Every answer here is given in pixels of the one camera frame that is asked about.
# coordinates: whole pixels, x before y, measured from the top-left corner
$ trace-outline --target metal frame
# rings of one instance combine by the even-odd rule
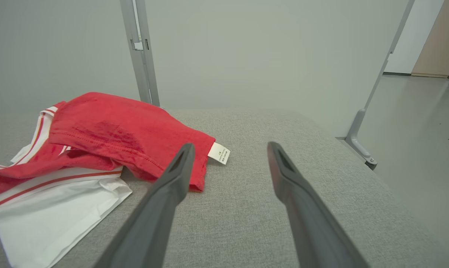
[[[134,65],[140,100],[159,107],[160,100],[158,98],[157,80],[151,54],[145,2],[136,1],[140,35],[137,29],[133,1],[120,0],[120,5],[122,7],[127,40],[129,40],[130,56]]]
[[[410,15],[411,8],[413,7],[414,0],[409,0],[408,4],[406,5],[406,10],[403,13],[403,17],[401,18],[400,25],[398,26],[398,30],[396,31],[395,38],[393,39],[393,43],[391,43],[391,46],[389,48],[388,53],[386,54],[385,61],[383,63],[383,66],[381,66],[381,70],[379,71],[378,77],[375,81],[375,84],[373,85],[372,92],[370,93],[370,96],[368,97],[367,103],[365,104],[365,107],[357,112],[357,115],[355,116],[355,119],[353,120],[353,123],[350,127],[350,130],[348,131],[347,137],[345,138],[345,142],[347,142],[357,153],[360,154],[363,158],[365,158],[366,162],[365,164],[369,166],[372,170],[375,169],[377,165],[377,161],[372,158],[372,155],[370,152],[363,147],[363,145],[358,141],[358,131],[360,129],[360,126],[362,125],[363,118],[365,117],[365,114],[367,112],[368,106],[370,104],[370,101],[373,98],[373,95],[376,91],[376,88],[378,86],[379,80],[381,78],[381,75],[383,75],[383,72],[385,71],[386,64],[388,63],[388,57],[390,54],[393,54],[393,51],[395,50],[396,44],[398,43],[398,40],[400,39],[401,32],[403,32],[404,25],[406,24],[406,20],[408,20],[408,15]]]

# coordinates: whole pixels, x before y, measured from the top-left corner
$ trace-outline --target gray floor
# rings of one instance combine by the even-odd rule
[[[359,140],[375,173],[449,252],[449,80],[384,76]]]

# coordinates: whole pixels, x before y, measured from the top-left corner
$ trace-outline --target metal support foot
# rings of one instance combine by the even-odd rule
[[[358,141],[358,129],[362,125],[363,118],[365,117],[366,110],[361,109],[357,112],[355,119],[353,120],[352,126],[350,127],[350,131],[348,131],[347,138],[345,142],[347,142],[362,158],[365,158],[365,164],[371,169],[374,170],[376,168],[376,160],[372,158],[372,155],[365,149],[365,147],[360,144]]]

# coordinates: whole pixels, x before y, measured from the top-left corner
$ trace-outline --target black baseboard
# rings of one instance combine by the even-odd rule
[[[411,73],[389,73],[387,71],[384,71],[383,74],[386,75],[402,75],[402,76],[411,76]]]

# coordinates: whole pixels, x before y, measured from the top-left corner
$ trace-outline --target baseboard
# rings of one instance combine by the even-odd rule
[[[390,73],[388,71],[383,72],[384,75],[402,75],[402,76],[410,76],[411,73]]]
[[[447,75],[443,74],[430,74],[430,73],[411,73],[411,76],[423,76],[423,77],[435,77],[435,78],[447,78]]]

